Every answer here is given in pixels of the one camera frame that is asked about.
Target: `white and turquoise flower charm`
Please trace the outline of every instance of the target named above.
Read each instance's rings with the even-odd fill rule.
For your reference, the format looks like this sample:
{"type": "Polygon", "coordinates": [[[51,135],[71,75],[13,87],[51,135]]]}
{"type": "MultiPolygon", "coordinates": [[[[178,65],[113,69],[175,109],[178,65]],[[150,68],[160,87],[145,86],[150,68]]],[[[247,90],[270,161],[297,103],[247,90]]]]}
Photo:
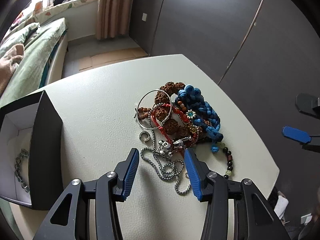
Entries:
{"type": "Polygon", "coordinates": [[[196,112],[194,112],[194,111],[192,111],[192,109],[190,109],[186,112],[186,116],[188,117],[189,120],[193,120],[196,118],[196,112]]]}

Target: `white table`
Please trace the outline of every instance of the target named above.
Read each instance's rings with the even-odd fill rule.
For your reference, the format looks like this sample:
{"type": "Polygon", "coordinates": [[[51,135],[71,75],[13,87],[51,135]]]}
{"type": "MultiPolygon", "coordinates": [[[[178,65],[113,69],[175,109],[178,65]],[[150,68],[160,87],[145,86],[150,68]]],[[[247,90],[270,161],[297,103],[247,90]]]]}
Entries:
{"type": "MultiPolygon", "coordinates": [[[[43,88],[63,120],[64,186],[74,178],[97,179],[125,160],[132,147],[140,150],[145,146],[139,140],[142,128],[133,118],[134,108],[146,92],[168,81],[201,89],[205,100],[220,116],[223,142],[234,159],[232,179],[252,179],[267,198],[279,174],[269,151],[231,99],[183,55],[149,57],[99,67],[43,88]]],[[[147,97],[144,106],[151,107],[153,98],[154,95],[147,97]]],[[[213,155],[210,145],[201,145],[196,153],[211,170],[224,174],[227,161],[222,152],[213,155]]],[[[180,189],[188,184],[184,175],[182,178],[180,189]]],[[[130,197],[117,204],[124,239],[200,239],[207,203],[199,203],[192,192],[187,196],[177,195],[173,185],[174,181],[160,180],[150,164],[140,159],[130,197]]],[[[15,204],[11,204],[11,208],[24,239],[32,239],[46,212],[15,204]]],[[[95,239],[94,208],[91,211],[90,231],[95,239]]],[[[229,201],[228,231],[228,238],[233,239],[232,201],[229,201]]]]}

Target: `ring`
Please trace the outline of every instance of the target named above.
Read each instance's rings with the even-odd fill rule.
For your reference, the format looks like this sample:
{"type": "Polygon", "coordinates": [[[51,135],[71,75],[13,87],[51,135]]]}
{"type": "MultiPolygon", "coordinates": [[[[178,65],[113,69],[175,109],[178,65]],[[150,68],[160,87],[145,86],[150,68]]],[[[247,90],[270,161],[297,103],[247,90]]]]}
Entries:
{"type": "Polygon", "coordinates": [[[136,116],[137,116],[139,125],[140,125],[143,129],[146,129],[146,130],[154,130],[154,129],[158,129],[159,127],[161,127],[161,126],[163,125],[163,123],[169,119],[169,116],[171,115],[171,111],[172,111],[172,101],[171,101],[171,98],[170,98],[169,94],[168,94],[167,92],[161,90],[161,89],[154,89],[154,90],[151,90],[151,91],[149,91],[148,93],[146,93],[146,94],[140,99],[140,101],[139,101],[139,103],[138,103],[138,106],[137,106],[137,109],[136,109],[136,116]],[[151,92],[155,92],[155,91],[160,91],[160,92],[163,92],[163,93],[165,93],[165,94],[167,95],[167,97],[169,98],[169,101],[170,101],[170,111],[169,111],[169,114],[164,118],[164,120],[161,122],[161,124],[160,124],[158,127],[153,127],[153,128],[150,127],[150,128],[148,128],[148,127],[143,126],[143,125],[140,123],[139,118],[138,118],[138,116],[139,116],[139,115],[138,115],[138,109],[139,109],[139,106],[140,106],[141,101],[142,101],[148,94],[150,94],[151,92]]]}
{"type": "Polygon", "coordinates": [[[147,131],[142,131],[140,134],[139,134],[139,139],[141,141],[144,141],[144,142],[147,142],[148,140],[150,140],[150,134],[147,132],[147,131]]]}

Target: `striped curtain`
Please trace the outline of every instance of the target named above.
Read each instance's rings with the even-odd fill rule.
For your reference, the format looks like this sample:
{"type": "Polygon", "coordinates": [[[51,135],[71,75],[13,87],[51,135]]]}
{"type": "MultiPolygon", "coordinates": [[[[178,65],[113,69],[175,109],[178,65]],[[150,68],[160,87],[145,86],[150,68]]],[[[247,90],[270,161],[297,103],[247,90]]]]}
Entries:
{"type": "Polygon", "coordinates": [[[96,37],[114,38],[129,32],[132,0],[98,0],[96,37]]]}

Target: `wall socket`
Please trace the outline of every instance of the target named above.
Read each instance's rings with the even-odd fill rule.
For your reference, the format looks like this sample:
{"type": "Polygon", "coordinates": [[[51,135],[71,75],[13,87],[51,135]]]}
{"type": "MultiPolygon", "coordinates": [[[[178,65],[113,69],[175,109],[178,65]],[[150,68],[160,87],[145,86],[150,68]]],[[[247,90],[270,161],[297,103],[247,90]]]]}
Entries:
{"type": "Polygon", "coordinates": [[[304,215],[301,217],[301,224],[306,225],[307,223],[309,223],[311,221],[312,215],[311,213],[308,215],[304,215]]]}
{"type": "Polygon", "coordinates": [[[142,21],[146,22],[147,21],[147,14],[146,13],[143,13],[142,14],[142,21]]]}

